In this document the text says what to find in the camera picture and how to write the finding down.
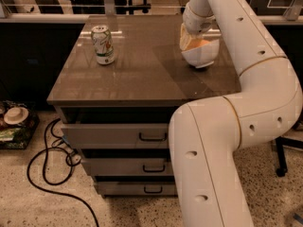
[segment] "silver can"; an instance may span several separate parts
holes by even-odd
[[[94,26],[91,31],[97,62],[109,64],[115,60],[112,34],[107,26]]]

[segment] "gray drawer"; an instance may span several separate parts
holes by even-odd
[[[174,183],[170,182],[106,182],[95,183],[95,189],[106,196],[177,196]]]
[[[72,148],[168,148],[168,124],[63,124]]]
[[[89,176],[172,176],[171,162],[166,159],[89,159],[82,161]]]

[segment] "floor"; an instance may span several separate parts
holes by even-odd
[[[23,12],[39,12],[34,0],[16,0]],[[68,2],[60,0],[64,13],[70,13]],[[187,0],[149,0],[149,14],[179,13]],[[80,201],[45,193],[27,180],[30,159],[45,148],[46,125],[57,118],[55,112],[38,112],[40,124],[25,150],[0,151],[0,227],[20,226],[95,226],[87,207]],[[55,129],[61,133],[60,124]],[[303,140],[303,131],[290,131],[292,138]],[[54,141],[51,135],[47,142]],[[303,226],[303,152],[285,149],[289,172],[283,178],[275,173],[277,157],[270,142],[235,152],[234,159],[241,178],[255,227]],[[102,227],[182,227],[182,215],[177,198],[102,198],[93,187],[82,166],[77,166],[71,179],[60,186],[46,185],[42,179],[44,156],[31,169],[33,181],[47,189],[76,195],[95,211]],[[68,173],[64,156],[51,152],[47,176],[60,181]]]

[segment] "drawer handle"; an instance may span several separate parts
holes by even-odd
[[[162,193],[162,192],[163,192],[163,188],[162,188],[162,186],[161,186],[161,188],[160,188],[159,191],[148,191],[148,190],[146,189],[146,186],[144,186],[144,192],[145,192],[146,194],[159,194],[159,193]]]
[[[143,133],[140,132],[140,133],[139,133],[139,139],[140,139],[141,141],[147,141],[147,142],[162,142],[162,141],[166,141],[166,140],[168,139],[168,134],[165,133],[165,134],[164,134],[164,137],[161,138],[161,139],[147,139],[147,138],[143,138]]]
[[[162,169],[159,169],[159,170],[147,170],[145,165],[143,165],[143,171],[148,172],[148,173],[163,172],[163,171],[165,171],[165,165],[163,165]]]

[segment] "wooden furniture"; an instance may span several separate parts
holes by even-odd
[[[190,100],[240,90],[224,43],[207,69],[183,60],[181,23],[179,15],[90,16],[52,88],[47,101],[102,196],[176,195],[171,115]],[[116,59],[106,66],[97,64],[90,38],[97,25],[112,31]]]

